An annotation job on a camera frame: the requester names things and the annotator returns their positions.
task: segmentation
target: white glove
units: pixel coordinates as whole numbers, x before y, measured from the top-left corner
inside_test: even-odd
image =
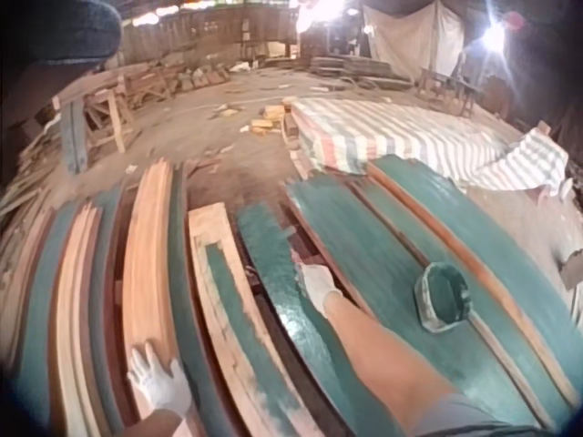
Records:
[[[137,349],[132,349],[129,379],[154,410],[169,410],[184,419],[192,404],[192,393],[179,362],[172,360],[168,375],[149,343],[146,343],[146,357],[148,362]]]
[[[317,264],[298,264],[300,272],[300,280],[303,281],[303,286],[308,293],[308,297],[313,303],[313,306],[324,316],[324,301],[326,296],[330,293],[342,293],[336,289],[332,273],[325,266]]]

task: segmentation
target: green paint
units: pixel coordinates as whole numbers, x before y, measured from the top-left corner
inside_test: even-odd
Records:
[[[101,220],[97,230],[97,240],[95,254],[91,268],[91,281],[89,286],[88,316],[89,316],[89,336],[91,339],[91,359],[97,383],[99,399],[103,405],[107,424],[112,433],[122,432],[125,428],[121,415],[119,414],[116,397],[111,386],[109,376],[109,366],[107,365],[107,345],[104,328],[104,291],[107,269],[113,266],[107,265],[107,258],[111,248],[111,237],[118,213],[118,204],[121,197],[121,188],[115,187],[110,191],[98,194],[93,199],[93,204],[101,208]]]
[[[535,262],[482,209],[427,166],[397,157],[377,159],[374,164],[451,229],[500,279],[583,395],[583,336]]]
[[[528,384],[557,425],[569,418],[570,409],[549,379],[547,372],[538,360],[516,324],[492,298],[490,293],[480,285],[470,272],[446,245],[436,237],[418,218],[416,218],[399,201],[382,188],[370,186],[364,189],[367,199],[379,212],[389,218],[395,226],[404,232],[407,238],[419,248],[431,261],[447,262],[456,266],[464,275],[468,284],[474,311],[494,332],[504,349],[514,359],[517,367]]]
[[[384,405],[356,376],[330,323],[300,291],[290,246],[268,207],[260,204],[244,209],[238,224],[281,324],[354,435],[402,435]]]
[[[218,245],[212,244],[206,247],[206,252],[229,325],[253,368],[258,391],[265,395],[261,407],[267,409],[271,417],[278,422],[280,435],[298,435],[288,419],[287,412],[297,411],[301,405],[289,391],[283,375],[271,359],[263,341],[257,337],[255,326],[245,313],[242,298],[222,250]]]
[[[381,324],[498,420],[518,424],[535,421],[469,323],[439,334],[422,328],[413,289],[424,269],[347,188],[329,177],[318,177],[289,186],[288,192]]]
[[[202,349],[199,323],[194,320],[192,313],[191,299],[193,298],[190,296],[187,271],[189,261],[186,256],[185,216],[182,177],[176,171],[172,179],[170,197],[168,268],[170,305],[180,358],[207,435],[209,437],[234,436],[240,433],[235,430],[234,424],[230,421],[218,388],[213,382],[210,364]]]
[[[435,316],[447,324],[467,319],[462,299],[467,285],[459,271],[451,265],[438,264],[432,266],[426,274]]]
[[[48,332],[53,290],[59,262],[79,204],[68,203],[57,213],[46,236],[35,277],[29,292],[28,311],[24,315],[25,335],[22,358],[15,379],[15,390],[31,419],[44,431],[50,428],[50,392],[48,384]]]

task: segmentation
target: curved wooden board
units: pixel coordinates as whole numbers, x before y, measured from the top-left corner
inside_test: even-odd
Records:
[[[66,434],[99,436],[105,433],[105,416],[100,403],[91,401],[92,368],[84,365],[81,344],[82,301],[87,302],[88,278],[97,237],[100,211],[85,206],[78,214],[66,244],[56,304],[56,358],[63,402]]]
[[[450,181],[424,164],[390,156],[375,160],[367,171],[476,275],[523,333],[563,397],[578,406],[583,336],[530,257]]]
[[[189,271],[187,209],[184,179],[174,172],[170,197],[168,269],[172,318],[180,358],[190,390],[199,409],[205,432],[210,437],[244,435],[246,430],[220,374],[209,339],[203,337],[204,318],[200,302],[192,295]]]
[[[263,323],[222,203],[192,210],[199,298],[223,376],[253,436],[322,435]]]
[[[375,210],[375,215],[385,226],[393,227],[405,236],[406,242],[402,244],[418,250],[424,257],[424,265],[446,262],[462,272],[476,313],[471,319],[472,325],[505,367],[540,423],[549,429],[556,429],[559,425],[560,429],[569,420],[567,403],[515,323],[474,274],[419,218],[385,189],[370,184],[357,188],[357,196],[367,207]]]
[[[22,356],[15,378],[15,391],[31,419],[50,431],[51,395],[49,390],[49,316],[53,307],[53,288],[64,254],[67,236],[78,204],[69,203],[55,216],[46,236],[30,289],[25,315]]]
[[[291,248],[265,204],[245,208],[238,224],[281,325],[333,408],[356,436],[401,435],[389,411],[363,385],[330,323],[302,294]]]
[[[0,306],[0,362],[6,374],[17,366],[16,356],[24,331],[23,314],[28,308],[28,296],[36,265],[55,213],[41,212],[26,237],[14,275]]]
[[[110,433],[119,433],[136,419],[126,395],[122,357],[115,347],[118,333],[114,329],[114,268],[118,254],[118,233],[122,188],[95,196],[93,203],[101,208],[97,245],[93,257],[88,298],[89,343],[95,370],[96,386]]]
[[[347,188],[330,177],[287,187],[291,209],[356,301],[421,353],[435,369],[498,420],[536,420],[505,370],[469,324],[434,335],[417,315],[414,285],[424,269]]]
[[[168,162],[151,166],[142,177],[128,233],[124,264],[123,326],[126,360],[131,349],[143,351],[146,341],[152,343],[162,366],[179,358],[176,333],[169,298],[168,226],[172,171]],[[151,413],[143,395],[132,387],[140,417]],[[174,433],[197,435],[200,430],[196,412],[191,412]]]

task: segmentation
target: white cloth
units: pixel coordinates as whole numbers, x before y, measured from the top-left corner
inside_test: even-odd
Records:
[[[435,71],[451,76],[464,48],[464,23],[439,1],[403,17],[365,6],[364,22],[372,28],[368,38],[373,59],[412,80],[419,78],[421,68],[430,67],[432,56]]]

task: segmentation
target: striped fabric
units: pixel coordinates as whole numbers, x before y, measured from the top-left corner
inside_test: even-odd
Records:
[[[419,159],[456,183],[493,190],[550,186],[565,176],[568,154],[533,129],[515,143],[471,120],[364,100],[304,98],[291,113],[317,168],[362,174],[371,159]]]

